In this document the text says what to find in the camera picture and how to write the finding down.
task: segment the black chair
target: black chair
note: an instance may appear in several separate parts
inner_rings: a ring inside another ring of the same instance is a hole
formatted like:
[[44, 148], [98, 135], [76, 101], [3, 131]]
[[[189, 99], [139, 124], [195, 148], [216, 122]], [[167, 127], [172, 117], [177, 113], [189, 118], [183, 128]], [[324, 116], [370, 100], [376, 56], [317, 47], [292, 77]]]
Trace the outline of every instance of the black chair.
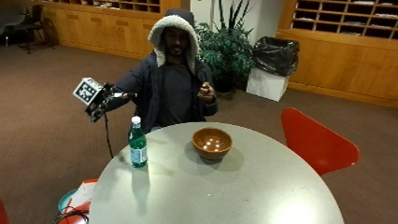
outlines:
[[[28, 12], [27, 12], [24, 21], [20, 24], [14, 26], [14, 30], [16, 32], [22, 32], [22, 33], [27, 34], [26, 40], [27, 40], [27, 46], [28, 46], [28, 54], [30, 54], [30, 41], [31, 41], [31, 39], [35, 39], [34, 31], [38, 32], [38, 35], [40, 36], [43, 43], [47, 43], [47, 41], [48, 41], [51, 47], [54, 48], [54, 44], [51, 42], [47, 30], [44, 29], [44, 26], [42, 23], [42, 12], [43, 12], [43, 6], [35, 5], [32, 7], [31, 14], [28, 14]], [[44, 32], [47, 41], [42, 37], [40, 30], [43, 30], [43, 32]]]

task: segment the wall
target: wall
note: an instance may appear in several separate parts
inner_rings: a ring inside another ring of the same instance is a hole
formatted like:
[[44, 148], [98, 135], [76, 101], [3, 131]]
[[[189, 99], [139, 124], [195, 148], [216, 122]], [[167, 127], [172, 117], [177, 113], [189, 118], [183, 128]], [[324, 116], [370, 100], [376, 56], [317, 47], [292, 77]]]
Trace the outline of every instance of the wall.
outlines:
[[[251, 43], [255, 44], [256, 41], [263, 36], [276, 35], [279, 19], [283, 10], [283, 1], [280, 0], [249, 0], [252, 11], [247, 15], [245, 19], [245, 28], [255, 30], [251, 33]], [[229, 17], [229, 8], [233, 3], [233, 0], [223, 1], [224, 8], [224, 19]], [[220, 15], [219, 15], [219, 0], [192, 0], [191, 1], [191, 10], [196, 14], [199, 22], [215, 21], [216, 25], [220, 26]]]

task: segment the water bottle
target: water bottle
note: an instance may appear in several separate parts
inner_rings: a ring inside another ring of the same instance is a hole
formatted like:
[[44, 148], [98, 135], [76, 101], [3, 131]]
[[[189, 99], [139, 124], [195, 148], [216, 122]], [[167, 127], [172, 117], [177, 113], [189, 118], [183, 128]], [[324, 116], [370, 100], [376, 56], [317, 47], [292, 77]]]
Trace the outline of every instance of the water bottle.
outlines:
[[128, 134], [128, 145], [134, 167], [143, 168], [147, 165], [147, 137], [142, 128], [142, 118], [132, 118], [132, 128]]

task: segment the round table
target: round table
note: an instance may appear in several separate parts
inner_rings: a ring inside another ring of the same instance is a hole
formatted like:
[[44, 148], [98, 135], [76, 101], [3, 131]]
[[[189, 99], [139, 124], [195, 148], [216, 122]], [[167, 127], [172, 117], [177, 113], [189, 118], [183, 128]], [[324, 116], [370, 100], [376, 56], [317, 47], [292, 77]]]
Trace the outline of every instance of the round table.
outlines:
[[[233, 137], [221, 161], [199, 156], [192, 135], [216, 127]], [[311, 165], [273, 138], [232, 124], [195, 122], [147, 135], [148, 165], [131, 165], [130, 148], [100, 176], [91, 224], [340, 224], [332, 192]]]

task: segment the brown bowl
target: brown bowl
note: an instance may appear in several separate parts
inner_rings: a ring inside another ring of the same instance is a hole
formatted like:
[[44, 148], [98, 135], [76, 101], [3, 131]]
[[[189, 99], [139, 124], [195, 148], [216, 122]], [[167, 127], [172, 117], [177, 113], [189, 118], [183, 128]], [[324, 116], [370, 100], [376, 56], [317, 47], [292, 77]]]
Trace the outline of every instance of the brown bowl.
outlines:
[[233, 145], [232, 136], [217, 128], [204, 128], [196, 131], [192, 142], [199, 155], [211, 161], [223, 159]]

